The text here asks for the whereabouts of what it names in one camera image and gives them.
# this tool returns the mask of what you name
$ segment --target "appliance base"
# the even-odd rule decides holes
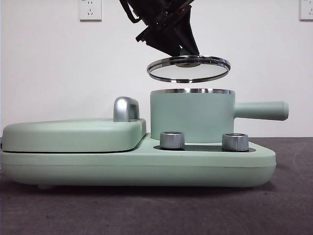
[[[268,182],[276,167],[275,153],[251,142],[252,152],[171,151],[154,148],[158,145],[147,134],[136,148],[125,152],[2,151],[1,170],[15,182],[44,189],[58,185],[253,187]]]

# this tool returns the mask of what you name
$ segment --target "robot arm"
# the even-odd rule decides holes
[[[128,18],[148,26],[136,40],[171,56],[199,55],[190,26],[193,0],[120,0]],[[138,16],[136,19],[130,7]]]

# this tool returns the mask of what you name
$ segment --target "silver rim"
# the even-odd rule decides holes
[[[226,69],[226,72],[222,74],[217,74],[211,77],[202,77],[202,78],[192,78],[192,79],[172,79],[168,77],[159,77],[151,74],[152,71],[167,67],[171,65],[187,65],[187,64],[207,64],[220,66]],[[183,55],[177,57],[170,57],[161,60],[157,60],[147,67],[147,73],[149,76],[155,80],[163,82],[174,82],[174,83],[196,83],[196,82],[207,82],[213,81],[219,78],[226,76],[230,71],[230,63],[222,58],[212,57],[212,56],[202,56],[202,55]]]
[[[152,91],[151,94],[172,94],[172,93],[215,93],[215,94],[235,94],[231,90],[211,89],[211,88],[185,88],[185,89],[165,89]]]

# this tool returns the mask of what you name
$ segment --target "pot rim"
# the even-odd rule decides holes
[[[213,89],[213,88],[184,88],[184,89],[165,89],[165,90],[156,90],[152,91],[150,95],[153,94],[173,94],[173,93],[211,93],[211,94],[235,94],[232,90],[223,90],[223,89]]]

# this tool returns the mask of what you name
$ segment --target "pot handle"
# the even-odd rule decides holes
[[[284,121],[288,118],[288,115],[289,106],[283,101],[235,104],[235,118]]]

